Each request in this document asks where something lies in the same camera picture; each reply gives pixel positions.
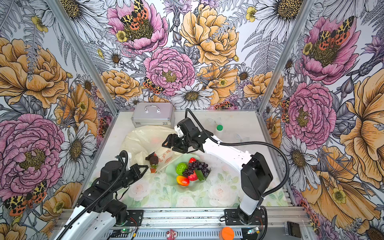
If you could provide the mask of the green bumpy fruit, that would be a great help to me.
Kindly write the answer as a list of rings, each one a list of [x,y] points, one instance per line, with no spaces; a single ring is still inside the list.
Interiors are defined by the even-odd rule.
[[[187,171],[189,169],[189,165],[186,164],[186,163],[179,163],[177,166],[176,166],[176,173],[180,176],[182,176],[184,174],[185,171]]]

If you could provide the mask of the translucent cream plastic bag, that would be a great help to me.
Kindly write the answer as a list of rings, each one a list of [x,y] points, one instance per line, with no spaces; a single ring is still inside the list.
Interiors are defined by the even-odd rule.
[[[182,154],[162,147],[162,143],[168,135],[174,134],[173,129],[161,126],[143,126],[136,128],[128,133],[121,144],[121,151],[126,151],[132,155],[131,164],[147,165],[150,164],[145,157],[155,152],[159,157],[157,171],[166,168],[169,164],[179,158]]]

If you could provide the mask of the purple grape bunch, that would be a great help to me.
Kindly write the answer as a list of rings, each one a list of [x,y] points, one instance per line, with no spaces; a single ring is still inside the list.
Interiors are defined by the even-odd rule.
[[[189,177],[196,171],[201,171],[203,173],[203,176],[207,177],[211,172],[211,168],[205,162],[200,162],[200,161],[189,162],[187,164],[187,168],[182,171],[182,175],[184,177]]]

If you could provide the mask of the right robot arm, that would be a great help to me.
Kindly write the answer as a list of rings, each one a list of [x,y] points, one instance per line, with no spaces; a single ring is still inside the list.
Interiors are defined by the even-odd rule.
[[[261,200],[273,180],[265,157],[260,153],[243,152],[222,142],[213,133],[199,129],[190,118],[175,126],[175,133],[167,136],[162,146],[187,154],[189,149],[215,156],[240,173],[244,197],[238,206],[238,219],[249,225],[261,207]]]

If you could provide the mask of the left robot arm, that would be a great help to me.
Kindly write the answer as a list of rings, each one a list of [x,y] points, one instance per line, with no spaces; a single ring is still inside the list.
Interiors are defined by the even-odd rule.
[[[127,205],[115,199],[114,193],[136,183],[148,169],[138,164],[128,169],[122,160],[106,163],[55,239],[100,240],[114,225],[124,224],[128,220]]]

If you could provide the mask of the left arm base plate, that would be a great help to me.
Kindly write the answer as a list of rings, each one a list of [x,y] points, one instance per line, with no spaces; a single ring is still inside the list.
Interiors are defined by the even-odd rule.
[[[140,227],[144,219],[144,210],[127,210],[122,227]]]

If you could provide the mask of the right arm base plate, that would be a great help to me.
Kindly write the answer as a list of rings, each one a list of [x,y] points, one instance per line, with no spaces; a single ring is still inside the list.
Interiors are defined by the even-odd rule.
[[[256,209],[247,215],[240,208],[224,209],[224,219],[227,226],[261,226],[268,220],[265,209]]]

